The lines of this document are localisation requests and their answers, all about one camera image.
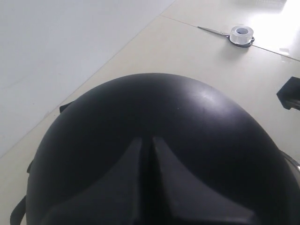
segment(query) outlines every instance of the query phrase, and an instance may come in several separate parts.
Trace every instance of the beige floor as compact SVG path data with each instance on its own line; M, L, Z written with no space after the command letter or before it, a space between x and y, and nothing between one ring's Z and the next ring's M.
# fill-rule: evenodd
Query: beige floor
M254 46L238 48L226 39L197 29L194 25L201 21L208 27L217 24L204 24L209 19L199 16L195 9L201 9L199 2L176 1L62 104L101 83L129 74L184 75L207 83L232 98L261 124L281 150L300 161L300 112L284 109L276 96L291 76L300 77L300 62ZM216 29L220 28L225 25L216 26ZM300 56L299 49L289 52ZM58 115L56 108L0 160L1 225L9 224L12 209L25 195L27 166Z

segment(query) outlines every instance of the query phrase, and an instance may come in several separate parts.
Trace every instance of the roll of tape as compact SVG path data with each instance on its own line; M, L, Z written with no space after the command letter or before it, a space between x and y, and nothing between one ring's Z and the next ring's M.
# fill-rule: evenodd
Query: roll of tape
M230 41L238 45L247 45L253 37L253 30L247 26L233 27L230 33Z

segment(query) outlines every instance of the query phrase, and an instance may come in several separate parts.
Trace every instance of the helmet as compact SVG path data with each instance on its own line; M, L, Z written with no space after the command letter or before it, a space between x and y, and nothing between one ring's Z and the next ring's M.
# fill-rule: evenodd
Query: helmet
M27 225L299 225L299 185L240 106L178 75L101 84L34 157Z

